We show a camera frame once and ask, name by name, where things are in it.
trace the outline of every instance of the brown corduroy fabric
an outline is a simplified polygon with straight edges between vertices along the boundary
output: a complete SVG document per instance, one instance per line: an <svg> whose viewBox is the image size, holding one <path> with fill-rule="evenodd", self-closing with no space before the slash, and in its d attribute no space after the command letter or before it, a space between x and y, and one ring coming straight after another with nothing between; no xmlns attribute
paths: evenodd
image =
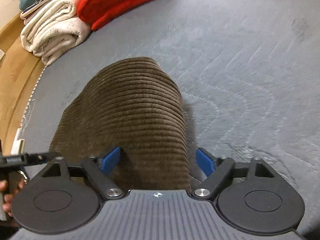
<svg viewBox="0 0 320 240"><path fill-rule="evenodd" d="M123 190L190 190L182 98L147 57L98 72L63 112L50 150L69 161L120 146L111 179Z"/></svg>

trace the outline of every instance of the white folded towel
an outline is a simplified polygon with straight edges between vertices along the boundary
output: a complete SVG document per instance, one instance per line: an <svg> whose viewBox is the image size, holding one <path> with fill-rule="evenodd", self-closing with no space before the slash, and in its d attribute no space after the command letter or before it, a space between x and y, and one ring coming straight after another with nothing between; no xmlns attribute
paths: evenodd
<svg viewBox="0 0 320 240"><path fill-rule="evenodd" d="M91 32L90 26L78 16L61 21L34 40L33 54L49 66L68 50L81 44Z"/></svg>
<svg viewBox="0 0 320 240"><path fill-rule="evenodd" d="M23 48L50 65L83 42L90 26L76 16L78 1L52 0L41 8L20 34Z"/></svg>

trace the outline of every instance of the black circular pad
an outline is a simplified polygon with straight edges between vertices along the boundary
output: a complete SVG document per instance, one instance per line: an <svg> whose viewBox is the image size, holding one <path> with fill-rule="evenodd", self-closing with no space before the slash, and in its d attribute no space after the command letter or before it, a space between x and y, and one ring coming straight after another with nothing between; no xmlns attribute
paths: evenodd
<svg viewBox="0 0 320 240"><path fill-rule="evenodd" d="M41 234L70 231L89 221L100 206L97 194L71 180L50 178L27 185L13 200L12 213L23 228Z"/></svg>
<svg viewBox="0 0 320 240"><path fill-rule="evenodd" d="M244 197L248 207L259 212L271 212L278 209L281 204L281 198L271 191L255 190Z"/></svg>
<svg viewBox="0 0 320 240"><path fill-rule="evenodd" d="M62 190L47 190L41 192L35 198L35 206L42 211L59 211L70 205L72 197L68 192Z"/></svg>
<svg viewBox="0 0 320 240"><path fill-rule="evenodd" d="M221 215L240 230L273 235L296 229L304 215L301 196L279 179L259 178L226 188L217 199Z"/></svg>

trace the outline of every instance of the blue gripper pad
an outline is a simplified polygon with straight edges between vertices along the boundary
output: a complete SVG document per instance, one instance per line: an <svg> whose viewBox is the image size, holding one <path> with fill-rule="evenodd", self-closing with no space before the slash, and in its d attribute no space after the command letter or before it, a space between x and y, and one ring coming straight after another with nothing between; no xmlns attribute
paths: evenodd
<svg viewBox="0 0 320 240"><path fill-rule="evenodd" d="M121 148L114 148L101 162L101 171L106 176L109 176L112 170L118 165L120 161Z"/></svg>
<svg viewBox="0 0 320 240"><path fill-rule="evenodd" d="M214 161L209 155L203 148L198 148L196 151L196 162L207 177L215 170Z"/></svg>

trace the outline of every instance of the gray gripper base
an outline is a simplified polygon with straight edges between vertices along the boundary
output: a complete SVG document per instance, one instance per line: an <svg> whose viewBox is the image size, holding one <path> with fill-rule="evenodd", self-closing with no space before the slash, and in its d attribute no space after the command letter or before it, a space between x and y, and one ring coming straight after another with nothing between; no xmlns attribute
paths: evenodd
<svg viewBox="0 0 320 240"><path fill-rule="evenodd" d="M299 240L291 231L279 236L254 236L224 222L208 201L190 198L184 190L132 190L108 201L88 224L56 236L21 229L12 240Z"/></svg>

